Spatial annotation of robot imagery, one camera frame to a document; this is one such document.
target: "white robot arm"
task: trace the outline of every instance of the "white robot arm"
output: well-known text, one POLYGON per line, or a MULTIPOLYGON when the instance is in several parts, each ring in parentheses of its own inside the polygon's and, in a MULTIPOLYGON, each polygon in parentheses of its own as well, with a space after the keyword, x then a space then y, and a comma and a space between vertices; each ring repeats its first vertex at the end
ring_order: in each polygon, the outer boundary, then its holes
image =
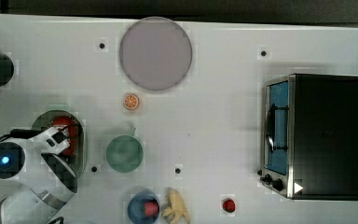
POLYGON ((58 156, 68 147, 54 127, 13 130, 0 142, 0 179, 23 184, 0 202, 0 224, 46 224, 77 193, 75 172, 58 156))

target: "black toaster oven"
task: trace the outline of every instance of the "black toaster oven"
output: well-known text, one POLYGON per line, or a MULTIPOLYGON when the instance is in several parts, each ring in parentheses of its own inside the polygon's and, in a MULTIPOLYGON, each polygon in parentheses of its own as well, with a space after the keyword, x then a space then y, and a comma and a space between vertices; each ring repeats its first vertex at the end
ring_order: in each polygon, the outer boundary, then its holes
POLYGON ((263 185, 289 199, 358 201, 358 77, 281 77, 264 103, 263 185))

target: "oven window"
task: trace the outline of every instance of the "oven window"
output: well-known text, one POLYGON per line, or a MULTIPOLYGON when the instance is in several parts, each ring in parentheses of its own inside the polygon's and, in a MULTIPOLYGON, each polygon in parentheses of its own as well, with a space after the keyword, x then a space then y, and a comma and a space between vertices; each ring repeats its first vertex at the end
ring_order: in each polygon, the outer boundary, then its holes
POLYGON ((274 130, 272 138, 266 141, 273 142, 266 147, 267 168, 281 175, 286 175, 287 166, 287 118, 289 108, 289 84, 281 82, 269 86, 269 103, 267 111, 273 113, 273 122, 270 126, 274 130))

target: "orange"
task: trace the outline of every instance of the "orange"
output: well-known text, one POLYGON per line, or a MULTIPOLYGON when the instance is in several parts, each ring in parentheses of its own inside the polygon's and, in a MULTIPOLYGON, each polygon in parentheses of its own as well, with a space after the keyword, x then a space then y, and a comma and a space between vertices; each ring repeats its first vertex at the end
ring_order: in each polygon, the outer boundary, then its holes
POLYGON ((124 99, 124 106, 126 109, 134 110, 139 106, 139 98, 133 93, 130 93, 124 99))

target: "green bowl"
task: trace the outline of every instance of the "green bowl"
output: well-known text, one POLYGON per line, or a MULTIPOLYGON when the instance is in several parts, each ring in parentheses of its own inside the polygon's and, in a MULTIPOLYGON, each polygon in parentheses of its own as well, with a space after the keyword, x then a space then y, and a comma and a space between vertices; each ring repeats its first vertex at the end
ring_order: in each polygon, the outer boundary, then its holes
POLYGON ((107 163, 116 171, 128 173, 142 162, 144 150, 141 143, 129 135, 121 135, 110 142, 106 149, 107 163))

